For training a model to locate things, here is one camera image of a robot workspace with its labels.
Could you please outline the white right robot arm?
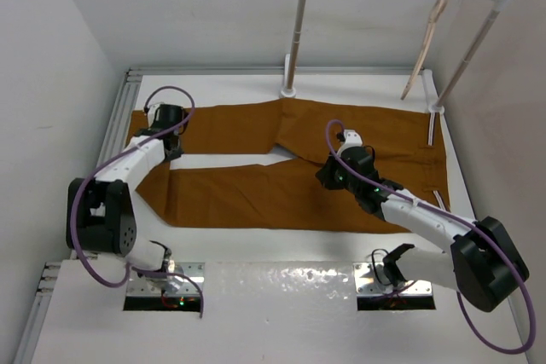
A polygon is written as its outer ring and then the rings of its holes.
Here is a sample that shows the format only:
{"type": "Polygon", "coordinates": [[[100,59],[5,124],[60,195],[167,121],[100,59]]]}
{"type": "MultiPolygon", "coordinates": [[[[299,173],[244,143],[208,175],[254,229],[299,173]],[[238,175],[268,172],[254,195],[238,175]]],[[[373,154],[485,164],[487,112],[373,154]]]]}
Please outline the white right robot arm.
{"type": "Polygon", "coordinates": [[[392,289],[412,279],[427,280],[491,312],[529,277],[500,221],[459,217],[418,198],[403,185],[380,177],[373,155],[363,146],[331,153],[316,178],[328,190],[352,194],[372,217],[405,228],[439,248],[431,252],[402,244],[389,251],[375,275],[392,289]]]}

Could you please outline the brown trousers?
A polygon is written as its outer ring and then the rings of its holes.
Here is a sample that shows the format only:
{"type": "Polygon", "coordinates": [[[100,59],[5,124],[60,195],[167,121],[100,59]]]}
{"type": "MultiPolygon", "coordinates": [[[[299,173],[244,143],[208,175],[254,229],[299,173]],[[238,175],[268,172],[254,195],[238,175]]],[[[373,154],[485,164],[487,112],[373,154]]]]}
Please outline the brown trousers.
{"type": "Polygon", "coordinates": [[[344,190],[316,179],[334,135],[332,119],[360,134],[376,152],[381,176],[432,203],[448,204],[446,151],[439,121],[425,113],[300,99],[199,107],[181,141],[188,154],[267,154],[273,165],[173,169],[155,167],[138,194],[176,228],[280,228],[393,234],[396,225],[363,211],[344,190]]]}

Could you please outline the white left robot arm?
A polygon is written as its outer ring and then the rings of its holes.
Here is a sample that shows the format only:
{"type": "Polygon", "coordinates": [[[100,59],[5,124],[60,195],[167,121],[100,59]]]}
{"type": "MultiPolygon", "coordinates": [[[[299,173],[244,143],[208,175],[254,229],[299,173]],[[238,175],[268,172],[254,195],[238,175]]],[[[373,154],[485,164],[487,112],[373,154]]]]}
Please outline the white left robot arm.
{"type": "Polygon", "coordinates": [[[73,249],[71,222],[83,251],[108,253],[137,269],[158,271],[167,258],[165,246],[137,231],[131,195],[157,166],[183,154],[180,133],[188,113],[180,106],[160,104],[147,128],[141,128],[126,148],[107,162],[77,195],[83,178],[68,188],[67,245],[73,249]]]}

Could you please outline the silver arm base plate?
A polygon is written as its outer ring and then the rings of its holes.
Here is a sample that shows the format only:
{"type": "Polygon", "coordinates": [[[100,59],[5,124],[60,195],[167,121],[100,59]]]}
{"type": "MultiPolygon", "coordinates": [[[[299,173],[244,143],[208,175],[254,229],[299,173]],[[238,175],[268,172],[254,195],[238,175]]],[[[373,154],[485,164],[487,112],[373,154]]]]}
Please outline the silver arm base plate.
{"type": "Polygon", "coordinates": [[[424,280],[410,280],[398,287],[381,284],[375,273],[382,263],[371,260],[353,264],[353,277],[358,311],[435,310],[432,284],[424,280]]]}

